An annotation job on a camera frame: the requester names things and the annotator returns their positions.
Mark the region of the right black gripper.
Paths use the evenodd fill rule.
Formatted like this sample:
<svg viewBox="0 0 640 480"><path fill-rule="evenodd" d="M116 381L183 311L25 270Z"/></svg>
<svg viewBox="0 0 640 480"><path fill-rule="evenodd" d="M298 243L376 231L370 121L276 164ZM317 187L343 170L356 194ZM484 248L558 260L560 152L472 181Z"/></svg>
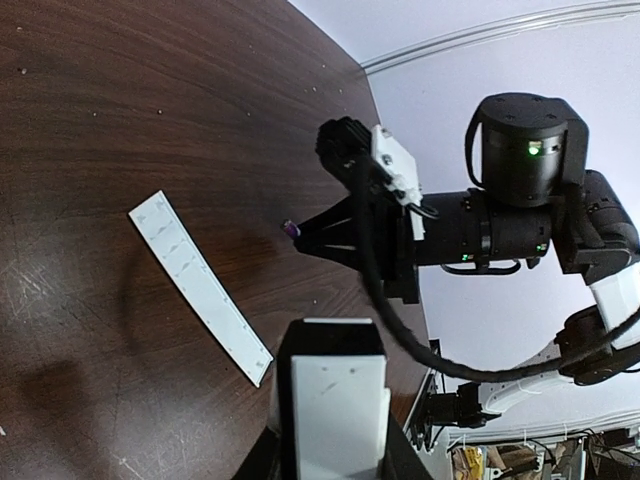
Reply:
<svg viewBox="0 0 640 480"><path fill-rule="evenodd" d="M371 206L374 250L383 291L387 298L405 305L420 303L416 252L410 214L387 196ZM294 247L302 254L329 260L352 270L374 267L356 247L353 198L343 198L320 214L298 225Z"/></svg>

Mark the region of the blue battery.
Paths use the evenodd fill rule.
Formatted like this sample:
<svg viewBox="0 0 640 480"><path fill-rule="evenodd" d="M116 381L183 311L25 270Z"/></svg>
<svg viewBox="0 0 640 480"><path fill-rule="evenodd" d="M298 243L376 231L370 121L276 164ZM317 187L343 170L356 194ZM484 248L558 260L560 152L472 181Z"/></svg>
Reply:
<svg viewBox="0 0 640 480"><path fill-rule="evenodd" d="M299 229L299 227L289 219L285 220L282 223L281 228L283 232L292 240L299 238L301 235L301 230Z"/></svg>

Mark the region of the white battery cover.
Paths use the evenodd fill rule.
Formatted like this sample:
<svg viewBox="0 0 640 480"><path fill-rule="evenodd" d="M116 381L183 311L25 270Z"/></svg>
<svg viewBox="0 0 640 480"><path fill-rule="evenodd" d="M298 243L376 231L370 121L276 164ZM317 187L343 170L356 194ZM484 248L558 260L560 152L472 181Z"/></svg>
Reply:
<svg viewBox="0 0 640 480"><path fill-rule="evenodd" d="M255 387L273 356L232 300L163 191L129 212L146 245L204 327Z"/></svg>

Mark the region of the white remote control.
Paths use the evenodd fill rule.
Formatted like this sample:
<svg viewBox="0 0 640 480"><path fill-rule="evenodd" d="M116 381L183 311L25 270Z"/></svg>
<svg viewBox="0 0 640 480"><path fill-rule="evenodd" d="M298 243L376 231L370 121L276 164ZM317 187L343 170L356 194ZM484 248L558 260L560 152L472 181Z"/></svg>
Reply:
<svg viewBox="0 0 640 480"><path fill-rule="evenodd" d="M290 323L276 362L285 479L378 479L390 391L370 319Z"/></svg>

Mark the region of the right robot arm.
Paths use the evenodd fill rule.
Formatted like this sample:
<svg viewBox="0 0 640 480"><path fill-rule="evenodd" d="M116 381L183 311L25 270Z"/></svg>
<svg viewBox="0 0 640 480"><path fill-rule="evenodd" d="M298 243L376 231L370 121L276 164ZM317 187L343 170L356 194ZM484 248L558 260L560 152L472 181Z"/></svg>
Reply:
<svg viewBox="0 0 640 480"><path fill-rule="evenodd" d="M361 272L381 319L419 363L462 383L418 404L428 425L478 428L560 383L601 383L639 362L639 234L607 179L586 166L589 130L560 98L484 98L465 134L471 187L424 194L415 158L384 127L324 123L316 153L348 196L301 224L295 248ZM554 251L595 303L571 315L534 358L477 373L421 344L390 309L419 300L418 271L506 276Z"/></svg>

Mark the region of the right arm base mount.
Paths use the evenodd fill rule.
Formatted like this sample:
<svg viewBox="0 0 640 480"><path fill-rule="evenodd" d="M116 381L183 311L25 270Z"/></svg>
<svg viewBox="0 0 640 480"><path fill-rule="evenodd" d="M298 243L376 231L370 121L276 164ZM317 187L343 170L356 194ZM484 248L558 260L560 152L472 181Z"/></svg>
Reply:
<svg viewBox="0 0 640 480"><path fill-rule="evenodd" d="M431 447L446 427L476 429L501 416L482 403L481 384L476 382L477 374L473 374L470 367L443 359L413 336L402 340L400 345L413 360L431 369L428 380L433 380L436 372L467 380L455 392L434 393L427 387L428 390L418 396L409 421L410 440L418 450Z"/></svg>

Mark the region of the right aluminium frame post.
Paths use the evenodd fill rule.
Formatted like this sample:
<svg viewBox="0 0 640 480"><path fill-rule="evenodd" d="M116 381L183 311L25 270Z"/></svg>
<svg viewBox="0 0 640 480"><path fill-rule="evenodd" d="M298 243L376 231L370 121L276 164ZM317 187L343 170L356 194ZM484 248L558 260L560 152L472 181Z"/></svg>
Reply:
<svg viewBox="0 0 640 480"><path fill-rule="evenodd" d="M512 38L527 32L617 21L638 15L638 1L598 1L526 13L417 42L366 60L361 67L367 75L375 75L423 58Z"/></svg>

